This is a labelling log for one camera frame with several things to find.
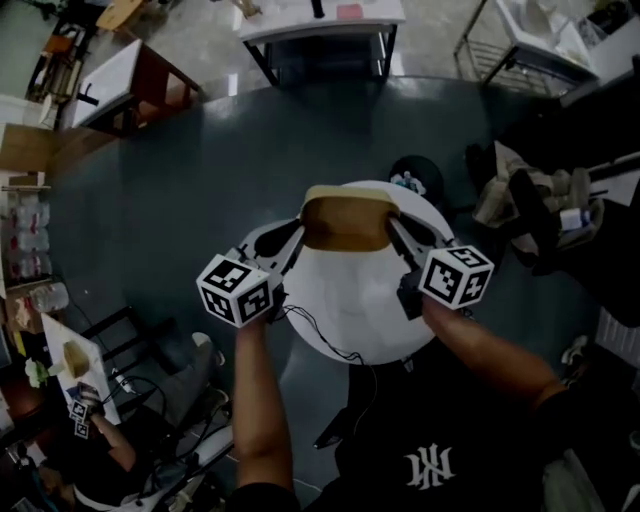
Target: white box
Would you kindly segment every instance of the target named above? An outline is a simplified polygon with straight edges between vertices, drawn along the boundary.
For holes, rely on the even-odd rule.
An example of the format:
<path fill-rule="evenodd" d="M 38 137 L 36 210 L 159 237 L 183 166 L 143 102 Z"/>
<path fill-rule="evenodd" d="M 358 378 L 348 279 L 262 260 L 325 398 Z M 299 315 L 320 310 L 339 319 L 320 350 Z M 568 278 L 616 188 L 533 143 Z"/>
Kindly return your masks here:
<path fill-rule="evenodd" d="M 218 254 L 196 284 L 209 313 L 242 327 L 273 306 L 268 278 L 267 272 Z"/>
<path fill-rule="evenodd" d="M 450 309 L 480 302 L 493 263 L 471 245 L 433 249 L 420 279 L 420 291 Z"/>

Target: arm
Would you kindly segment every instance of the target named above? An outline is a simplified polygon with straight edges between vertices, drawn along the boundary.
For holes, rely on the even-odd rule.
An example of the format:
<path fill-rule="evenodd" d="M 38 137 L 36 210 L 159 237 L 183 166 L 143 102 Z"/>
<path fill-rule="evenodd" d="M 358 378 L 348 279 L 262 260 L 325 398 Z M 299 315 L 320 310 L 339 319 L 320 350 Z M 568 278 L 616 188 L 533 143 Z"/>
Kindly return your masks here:
<path fill-rule="evenodd" d="M 293 462 L 284 407 L 265 342 L 264 317 L 236 337 L 233 439 L 238 487 L 272 483 L 293 490 Z"/>
<path fill-rule="evenodd" d="M 477 377 L 531 410 L 566 389 L 538 356 L 426 296 L 422 316 L 442 343 Z"/>
<path fill-rule="evenodd" d="M 102 435 L 111 445 L 111 450 L 109 450 L 111 458 L 120 464 L 125 471 L 131 471 L 131 468 L 136 463 L 136 451 L 129 444 L 127 438 L 122 435 L 118 427 L 111 424 L 109 420 L 100 414 L 92 414 L 91 421 L 100 429 Z"/>

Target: tile floor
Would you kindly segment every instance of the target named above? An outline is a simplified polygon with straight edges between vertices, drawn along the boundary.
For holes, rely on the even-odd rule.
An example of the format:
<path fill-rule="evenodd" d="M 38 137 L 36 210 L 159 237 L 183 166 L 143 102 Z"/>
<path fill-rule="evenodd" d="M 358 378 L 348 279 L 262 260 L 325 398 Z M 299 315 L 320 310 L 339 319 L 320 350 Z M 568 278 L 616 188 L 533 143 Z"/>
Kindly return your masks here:
<path fill-rule="evenodd" d="M 474 80 L 473 68 L 461 52 L 461 69 L 453 49 L 479 0 L 402 0 L 407 17 L 398 30 L 391 74 Z M 593 0 L 572 0 L 590 12 Z M 226 0 L 174 0 L 165 7 L 168 17 L 161 25 L 142 19 L 136 33 L 151 48 L 203 85 L 211 99 L 267 87 L 268 82 L 236 38 L 242 15 Z M 507 35 L 489 2 L 472 36 L 475 40 L 505 47 Z M 89 73 L 129 43 L 111 33 L 97 36 L 90 46 L 83 74 Z"/>

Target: table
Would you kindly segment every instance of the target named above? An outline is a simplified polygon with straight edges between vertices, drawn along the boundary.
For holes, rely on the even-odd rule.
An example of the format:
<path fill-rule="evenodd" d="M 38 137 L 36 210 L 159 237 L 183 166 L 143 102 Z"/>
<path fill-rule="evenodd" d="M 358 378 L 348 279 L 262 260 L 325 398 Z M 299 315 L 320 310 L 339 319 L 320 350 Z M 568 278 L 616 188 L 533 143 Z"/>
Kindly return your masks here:
<path fill-rule="evenodd" d="M 170 75 L 184 84 L 182 103 L 178 106 L 166 102 Z M 143 103 L 163 113 L 177 113 L 189 106 L 191 90 L 199 92 L 200 87 L 137 40 L 82 80 L 72 126 L 87 126 L 117 136 L 126 135 L 125 123 L 122 129 L 113 126 L 116 116 L 131 115 L 132 110 L 138 109 Z M 82 95 L 97 100 L 98 104 L 83 101 Z"/>
<path fill-rule="evenodd" d="M 279 85 L 280 80 L 269 64 L 269 45 L 312 36 L 378 34 L 384 56 L 381 76 L 389 76 L 398 25 L 405 22 L 400 0 L 324 0 L 323 18 L 313 16 L 310 0 L 257 0 L 256 4 L 262 14 L 244 19 L 238 37 L 271 85 Z M 358 11 L 361 7 L 361 16 L 343 14 L 344 7 L 353 6 L 359 6 Z M 258 49 L 262 44 L 264 53 Z"/>
<path fill-rule="evenodd" d="M 42 325 L 44 327 L 44 334 L 47 338 L 47 346 L 49 347 L 51 362 L 53 364 L 64 364 L 63 347 L 68 341 L 75 341 L 87 355 L 91 364 L 89 371 L 78 379 L 74 379 L 66 368 L 57 375 L 60 388 L 62 388 L 62 394 L 64 395 L 67 404 L 70 405 L 73 400 L 66 390 L 76 386 L 79 381 L 96 388 L 102 400 L 107 398 L 110 393 L 109 382 L 104 370 L 100 347 L 92 341 L 83 338 L 77 332 L 74 332 L 68 327 L 62 325 L 60 322 L 57 322 L 46 313 L 42 313 Z M 112 424 L 118 425 L 120 423 L 120 416 L 113 400 L 104 404 L 104 412 L 105 418 Z"/>
<path fill-rule="evenodd" d="M 469 44 L 469 33 L 475 26 L 487 1 L 480 0 L 460 36 L 453 53 L 456 59 L 462 46 Z M 544 38 L 525 32 L 520 27 L 517 21 L 518 12 L 524 1 L 495 0 L 498 14 L 510 40 L 510 46 L 504 50 L 497 63 L 482 78 L 482 84 L 487 85 L 502 68 L 514 63 L 571 83 L 583 83 L 597 77 L 589 51 L 580 37 L 578 29 L 573 22 L 567 24 L 567 18 L 563 14 L 556 11 L 549 20 L 554 31 L 562 29 L 559 44 L 555 47 Z"/>
<path fill-rule="evenodd" d="M 440 212 L 406 188 L 381 181 L 357 181 L 345 186 L 383 190 L 403 213 L 429 222 L 444 236 L 453 238 Z M 391 245 L 369 253 L 304 247 L 284 279 L 289 294 L 285 306 L 301 306 L 311 313 L 322 335 L 335 348 L 359 352 L 367 364 L 389 363 L 413 354 L 434 337 L 422 318 L 407 320 L 396 295 L 400 279 L 409 271 Z M 313 348 L 346 362 L 331 351 L 304 318 L 294 313 L 287 318 Z"/>

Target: round white table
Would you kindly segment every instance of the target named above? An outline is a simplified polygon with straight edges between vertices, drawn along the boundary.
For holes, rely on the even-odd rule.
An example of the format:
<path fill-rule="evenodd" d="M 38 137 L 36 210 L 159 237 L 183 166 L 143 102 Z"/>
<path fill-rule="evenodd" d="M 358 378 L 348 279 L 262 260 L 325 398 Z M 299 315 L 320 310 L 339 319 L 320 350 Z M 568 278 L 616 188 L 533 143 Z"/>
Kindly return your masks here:
<path fill-rule="evenodd" d="M 431 203 L 410 190 L 382 181 L 345 186 L 384 190 L 400 210 L 453 238 L 447 221 Z M 409 321 L 396 295 L 408 265 L 392 245 L 376 252 L 344 253 L 304 247 L 284 279 L 285 306 L 306 309 L 324 338 L 345 354 L 358 352 L 366 364 L 410 356 L 434 337 L 422 318 Z M 335 354 L 303 317 L 291 312 L 291 325 L 309 345 L 337 361 Z"/>

